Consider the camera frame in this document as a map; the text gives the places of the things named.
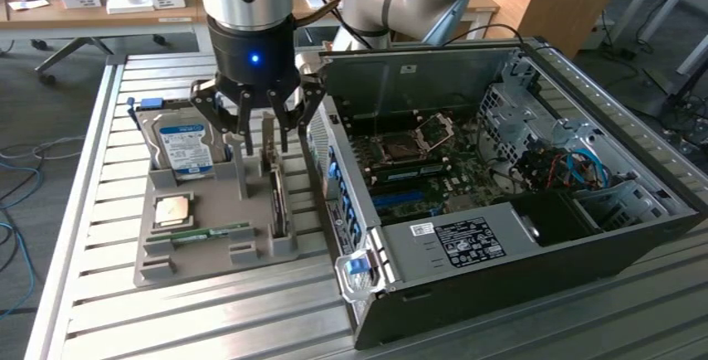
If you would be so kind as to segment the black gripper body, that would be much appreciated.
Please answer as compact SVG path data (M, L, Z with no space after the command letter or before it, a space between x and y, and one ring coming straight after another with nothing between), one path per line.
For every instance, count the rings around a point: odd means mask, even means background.
M229 97L249 91L253 97L291 95L300 85L296 68L296 20L285 18L261 31L243 31L207 19L217 62L217 90Z

